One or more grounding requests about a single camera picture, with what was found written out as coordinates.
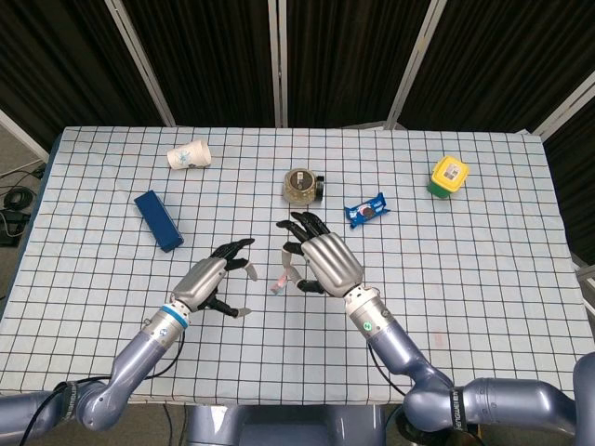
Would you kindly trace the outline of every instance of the black cable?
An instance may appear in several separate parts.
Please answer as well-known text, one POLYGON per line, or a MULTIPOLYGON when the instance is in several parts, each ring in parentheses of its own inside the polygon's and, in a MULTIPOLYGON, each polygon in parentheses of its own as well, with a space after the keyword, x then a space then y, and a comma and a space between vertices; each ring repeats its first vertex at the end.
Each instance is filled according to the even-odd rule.
POLYGON ((179 434, 178 446, 182 446, 184 440, 184 432, 186 432, 186 424, 188 423, 188 408, 184 404, 184 423, 182 423, 182 431, 179 434))
POLYGON ((164 406, 165 416, 167 417, 167 423, 169 424, 169 441, 167 442, 167 445, 173 446, 172 441, 174 440, 174 425, 171 422, 171 415, 169 414, 169 411, 167 410, 167 404, 163 404, 163 406, 164 406))
POLYGON ((36 177, 33 172, 28 172, 26 170, 13 170, 12 172, 8 172, 7 174, 3 174, 2 176, 0 176, 0 179, 2 178, 6 178, 6 177, 10 177, 13 174, 26 174, 25 177, 27 177, 28 175, 35 177, 37 179, 39 179, 39 177, 36 177))
POLYGON ((158 374, 150 374, 149 376, 147 376, 143 381, 146 381, 148 379, 154 379, 157 378, 159 376, 161 376, 162 374, 167 373, 167 371, 169 369, 171 369, 174 364, 176 364, 176 362, 178 362, 178 358, 179 355, 181 355, 182 353, 182 349, 184 348, 184 341, 186 341, 186 332, 182 332, 182 337, 179 340, 179 345, 178 345, 178 353, 176 353, 176 356, 174 357, 174 359, 169 363, 169 365, 167 367, 164 368, 164 370, 162 370, 161 372, 159 372, 158 374))
POLYGON ((19 446, 24 446, 25 443, 27 442, 27 439, 29 438, 29 435, 31 434, 31 431, 33 430, 33 426, 35 425, 35 422, 37 421, 37 418, 39 417, 39 414, 46 408, 46 406, 54 398, 56 398, 61 392, 63 392, 65 388, 66 388, 66 384, 64 384, 64 383, 58 384, 56 386, 56 388, 52 391, 52 393, 50 393, 49 395, 47 395, 47 398, 42 401, 42 403, 39 405, 39 407, 37 408, 37 410, 35 411, 35 413, 31 417, 31 420, 29 421, 29 424, 27 425, 27 428, 25 429, 25 432, 22 434, 22 439, 20 439, 19 446))
POLYGON ((374 350, 372 349, 372 347, 369 344, 368 344, 368 351, 370 352, 370 356, 372 357, 372 361, 374 362, 374 365, 376 366, 376 368, 378 369, 378 371, 380 372, 382 377, 386 380, 386 382, 389 383, 390 386, 392 388, 394 388, 397 392, 399 392, 401 395, 405 396, 405 392, 400 390, 396 384, 394 384, 392 381, 390 381, 390 378, 380 368, 380 365, 378 364, 378 361, 376 360, 376 355, 374 354, 374 350))
MULTIPOLYGON (((2 193, 0 193, 0 197, 3 197, 3 196, 5 196, 5 195, 6 195, 7 193, 9 193, 11 190, 15 189, 15 188, 16 188, 16 187, 17 187, 17 186, 18 186, 18 185, 21 183, 21 181, 22 181, 23 179, 25 179, 26 177, 27 177, 26 175, 25 175, 25 176, 23 176, 23 177, 21 177, 21 178, 19 179, 19 181, 17 181, 17 182, 16 182, 15 184, 13 184, 12 186, 0 186, 0 189, 4 189, 4 188, 10 188, 10 189, 9 189, 9 190, 7 190, 6 192, 2 192, 2 193)), ((37 194, 36 194, 35 192, 33 192, 32 190, 31 190, 31 193, 32 193, 33 195, 37 196, 37 194)))
MULTIPOLYGON (((21 221, 11 221, 8 223, 7 216, 5 215, 4 211, 6 209, 0 209, 0 221, 2 221, 4 225, 4 232, 7 234, 8 237, 19 237, 25 233, 25 228, 23 228, 20 232, 13 234, 10 232, 10 223, 16 224, 19 227, 22 223, 27 224, 29 220, 22 219, 21 221)), ((19 213, 21 218, 26 218, 26 214, 19 213)))
POLYGON ((78 381, 76 381, 76 384, 91 383, 94 381, 102 381, 104 379, 112 379, 112 376, 108 374, 106 374, 105 376, 90 376, 88 378, 79 379, 78 381))
POLYGON ((4 197, 4 207, 9 211, 21 211, 32 202, 33 191, 22 186, 12 188, 4 197))

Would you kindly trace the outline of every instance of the white paper cup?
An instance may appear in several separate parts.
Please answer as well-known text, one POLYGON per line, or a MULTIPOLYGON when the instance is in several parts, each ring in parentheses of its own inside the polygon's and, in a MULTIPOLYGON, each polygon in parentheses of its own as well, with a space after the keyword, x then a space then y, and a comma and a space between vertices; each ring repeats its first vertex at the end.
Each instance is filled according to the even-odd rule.
POLYGON ((167 160, 171 168, 176 170, 205 167, 211 164, 211 152, 206 142, 199 139, 172 149, 167 153, 167 160))

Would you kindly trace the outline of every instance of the floor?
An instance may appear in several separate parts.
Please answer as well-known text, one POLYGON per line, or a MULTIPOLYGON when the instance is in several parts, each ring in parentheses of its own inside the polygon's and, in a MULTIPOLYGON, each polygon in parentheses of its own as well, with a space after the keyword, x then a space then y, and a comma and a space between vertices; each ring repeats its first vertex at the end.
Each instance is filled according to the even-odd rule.
MULTIPOLYGON (((24 148, 19 142, 9 135, 0 126, 0 175, 24 164, 35 160, 35 156, 24 148)), ((33 171, 36 165, 26 169, 33 171)), ((0 193, 6 191, 3 186, 11 186, 22 174, 0 178, 0 193)), ((37 191, 39 181, 27 177, 23 186, 37 191)), ((19 250, 16 248, 0 248, 0 258, 3 258, 4 267, 0 269, 0 296, 5 295, 11 281, 14 269, 17 266, 19 250)), ((159 404, 133 404, 129 405, 120 423, 109 432, 90 432, 82 426, 71 422, 56 427, 42 439, 33 440, 28 444, 32 446, 61 446, 63 444, 85 444, 86 446, 121 445, 128 446, 162 446, 182 444, 181 427, 184 422, 184 408, 177 405, 168 405, 167 411, 172 420, 172 430, 167 422, 167 414, 163 405, 159 404)), ((569 439, 558 435, 540 432, 520 431, 508 427, 487 427, 483 439, 488 446, 570 446, 569 439)), ((389 446, 409 445, 408 441, 401 438, 394 426, 387 432, 389 446)))

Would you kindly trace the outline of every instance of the table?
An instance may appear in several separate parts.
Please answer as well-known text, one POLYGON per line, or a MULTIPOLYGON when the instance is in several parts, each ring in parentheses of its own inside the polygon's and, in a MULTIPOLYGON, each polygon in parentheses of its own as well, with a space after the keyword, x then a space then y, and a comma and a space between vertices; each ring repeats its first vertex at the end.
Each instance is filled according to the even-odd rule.
POLYGON ((260 280, 234 271, 220 297, 253 312, 240 320, 193 314, 176 367, 132 401, 401 400, 341 299, 293 284, 269 291, 283 272, 287 234, 274 223, 289 216, 281 187, 295 167, 325 175, 324 201, 311 210, 345 238, 365 282, 435 366, 459 385, 539 378, 572 395, 573 365, 594 346, 538 137, 184 127, 65 129, 0 324, 2 394, 108 374, 194 262, 252 236, 260 280), (171 170, 165 153, 197 138, 208 140, 212 165, 171 170), (470 175, 439 200, 425 187, 445 154, 470 175), (163 199, 184 237, 168 254, 134 205, 146 190, 163 199), (343 206, 379 191, 391 212, 350 230, 343 206))

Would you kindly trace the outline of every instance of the robot finger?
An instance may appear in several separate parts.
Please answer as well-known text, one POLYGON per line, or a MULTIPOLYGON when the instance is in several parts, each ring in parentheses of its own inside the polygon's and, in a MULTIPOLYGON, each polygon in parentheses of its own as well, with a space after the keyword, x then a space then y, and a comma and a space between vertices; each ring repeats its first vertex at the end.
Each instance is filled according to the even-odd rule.
POLYGON ((228 261, 232 260, 242 248, 252 243, 254 243, 254 239, 242 239, 238 242, 223 244, 211 254, 211 257, 225 258, 228 261))
POLYGON ((207 306, 211 309, 214 309, 215 311, 218 311, 219 313, 225 314, 226 316, 232 316, 234 319, 243 318, 243 316, 252 312, 250 308, 232 308, 225 302, 216 298, 211 300, 207 306))
POLYGON ((325 293, 323 286, 318 281, 299 281, 297 283, 297 288, 304 293, 319 293, 321 295, 325 293))
POLYGON ((305 230, 291 220, 282 220, 277 223, 277 228, 289 230, 300 242, 306 242, 311 238, 305 230))
POLYGON ((309 235, 309 238, 313 238, 313 237, 317 237, 319 235, 323 235, 320 230, 318 230, 318 228, 316 228, 315 225, 313 225, 310 220, 303 216, 302 214, 300 214, 300 212, 292 212, 291 216, 293 218, 295 218, 299 223, 301 223, 301 226, 304 227, 304 229, 306 230, 306 232, 309 235))
POLYGON ((199 309, 205 309, 206 307, 208 307, 208 304, 210 302, 212 302, 214 299, 216 299, 217 291, 218 291, 218 288, 215 288, 213 290, 213 292, 208 296, 208 298, 205 299, 205 301, 202 302, 198 307, 196 307, 196 309, 199 310, 199 309))
POLYGON ((283 249, 281 251, 281 263, 283 265, 283 268, 285 268, 285 274, 287 275, 287 279, 289 279, 291 282, 295 284, 298 284, 303 279, 301 277, 301 274, 299 274, 298 270, 291 264, 291 256, 291 252, 287 251, 286 249, 283 249))
POLYGON ((234 269, 240 269, 245 267, 248 264, 247 258, 234 258, 227 262, 225 266, 226 271, 233 271, 234 269))
POLYGON ((301 250, 301 243, 287 242, 283 245, 283 249, 291 254, 297 254, 298 256, 304 255, 304 252, 301 250))
POLYGON ((329 228, 326 227, 326 225, 323 223, 323 221, 316 214, 306 211, 306 212, 302 213, 302 215, 305 218, 307 218, 310 221, 310 223, 313 226, 315 226, 322 234, 330 234, 331 233, 329 228))

